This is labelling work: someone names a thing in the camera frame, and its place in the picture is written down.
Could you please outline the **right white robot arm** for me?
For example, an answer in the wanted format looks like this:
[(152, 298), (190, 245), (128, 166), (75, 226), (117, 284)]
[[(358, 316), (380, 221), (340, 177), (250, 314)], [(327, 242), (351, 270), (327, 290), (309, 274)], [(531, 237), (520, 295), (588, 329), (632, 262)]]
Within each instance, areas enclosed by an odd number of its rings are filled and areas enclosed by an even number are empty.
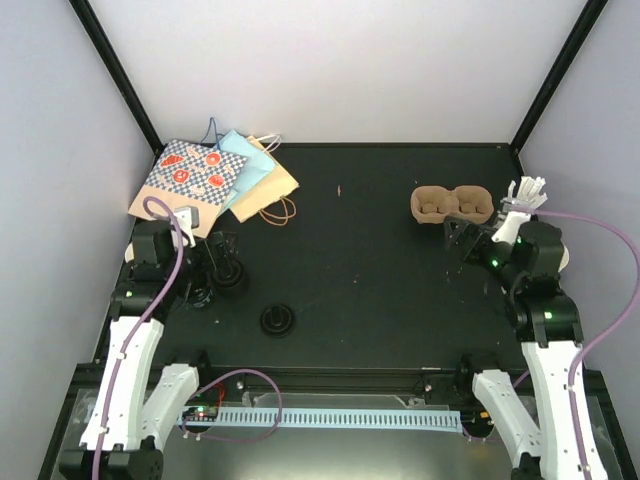
[(494, 241), (492, 228), (449, 216), (444, 231), (447, 248), (463, 262), (485, 268), (503, 290), (537, 413), (528, 412), (507, 372), (476, 368), (470, 361), (464, 361), (467, 370), (454, 379), (457, 396), (480, 402), (487, 411), (511, 459), (512, 478), (607, 478), (578, 359), (583, 350), (579, 312), (560, 287), (560, 229), (526, 221), (514, 239)]

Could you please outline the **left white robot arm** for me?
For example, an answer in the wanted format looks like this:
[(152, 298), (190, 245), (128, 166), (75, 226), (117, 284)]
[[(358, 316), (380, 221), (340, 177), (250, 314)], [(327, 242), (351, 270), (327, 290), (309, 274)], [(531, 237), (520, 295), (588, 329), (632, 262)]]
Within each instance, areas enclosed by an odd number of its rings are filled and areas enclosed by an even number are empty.
[(66, 479), (161, 478), (164, 447), (185, 404), (214, 388), (204, 350), (172, 356), (156, 386), (148, 381), (174, 302), (202, 306), (216, 280), (243, 275), (225, 235), (192, 241), (166, 221), (143, 222), (131, 247), (129, 270), (111, 297), (109, 348), (94, 409), (78, 447), (59, 458)]

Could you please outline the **checkered pastry paper bag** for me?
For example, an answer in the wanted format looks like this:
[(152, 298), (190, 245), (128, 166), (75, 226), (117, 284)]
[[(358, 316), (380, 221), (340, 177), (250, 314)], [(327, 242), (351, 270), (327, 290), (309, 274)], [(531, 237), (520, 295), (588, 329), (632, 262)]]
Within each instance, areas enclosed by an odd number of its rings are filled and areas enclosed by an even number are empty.
[(198, 227), (194, 235), (205, 238), (247, 161), (239, 154), (174, 139), (161, 153), (128, 213), (149, 220), (151, 216), (143, 208), (148, 196), (160, 199), (173, 211), (195, 207)]

